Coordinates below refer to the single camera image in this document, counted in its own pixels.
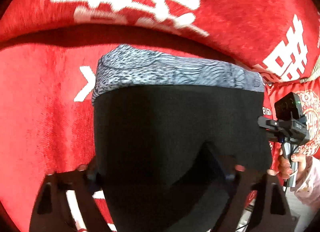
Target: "human hand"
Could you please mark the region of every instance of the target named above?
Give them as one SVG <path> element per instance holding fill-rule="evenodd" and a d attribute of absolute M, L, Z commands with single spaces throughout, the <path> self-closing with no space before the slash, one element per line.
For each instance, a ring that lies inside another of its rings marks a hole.
<path fill-rule="evenodd" d="M 280 148 L 279 151 L 279 176 L 282 179 L 289 179 L 290 174 L 293 173 L 293 170 L 290 167 L 290 162 L 289 160 L 285 159 L 282 156 L 283 152 L 282 149 Z M 293 162 L 297 162 L 298 163 L 298 172 L 297 172 L 297 180 L 299 180 L 305 173 L 306 171 L 306 155 L 302 154 L 302 153 L 295 153 L 291 156 L 291 160 Z"/>

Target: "red blanket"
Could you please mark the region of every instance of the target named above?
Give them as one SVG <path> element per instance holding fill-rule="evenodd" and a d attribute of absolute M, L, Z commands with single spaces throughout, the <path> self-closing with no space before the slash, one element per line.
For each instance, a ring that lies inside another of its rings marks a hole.
<path fill-rule="evenodd" d="M 266 80 L 298 82 L 319 55 L 318 18 L 310 0 L 13 0 L 0 20 L 0 201 L 26 232 L 44 175 L 91 160 L 96 64 L 118 44 L 216 59 L 214 48 Z M 80 23 L 103 24 L 33 33 Z M 311 89 L 319 98 L 318 80 L 312 83 L 268 88 L 265 115 L 291 90 L 303 96 Z M 318 104 L 305 105 L 316 130 Z M 318 129 L 313 134 L 316 145 Z M 105 202 L 99 206 L 111 223 Z"/>

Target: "pink sleeve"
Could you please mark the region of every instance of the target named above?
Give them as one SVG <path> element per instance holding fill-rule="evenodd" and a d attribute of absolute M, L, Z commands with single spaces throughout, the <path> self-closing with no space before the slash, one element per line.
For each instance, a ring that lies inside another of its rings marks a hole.
<path fill-rule="evenodd" d="M 295 196 L 313 210 L 320 208 L 320 161 L 313 156 L 307 156 L 307 171 L 294 188 Z"/>

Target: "gray patterned garment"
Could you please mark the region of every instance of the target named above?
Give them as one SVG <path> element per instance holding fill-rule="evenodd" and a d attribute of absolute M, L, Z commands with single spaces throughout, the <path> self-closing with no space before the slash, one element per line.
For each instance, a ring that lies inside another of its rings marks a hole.
<path fill-rule="evenodd" d="M 201 85 L 264 92 L 261 75 L 240 66 L 123 44 L 99 59 L 92 104 L 105 92 L 136 85 Z"/>

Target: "black garment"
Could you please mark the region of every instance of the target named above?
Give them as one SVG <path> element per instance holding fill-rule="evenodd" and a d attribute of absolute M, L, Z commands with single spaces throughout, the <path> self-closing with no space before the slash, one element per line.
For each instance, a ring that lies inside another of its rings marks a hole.
<path fill-rule="evenodd" d="M 261 92 L 208 86 L 138 86 L 94 105 L 99 173 L 119 232 L 206 232 L 228 194 L 196 160 L 204 142 L 247 168 L 271 163 Z"/>

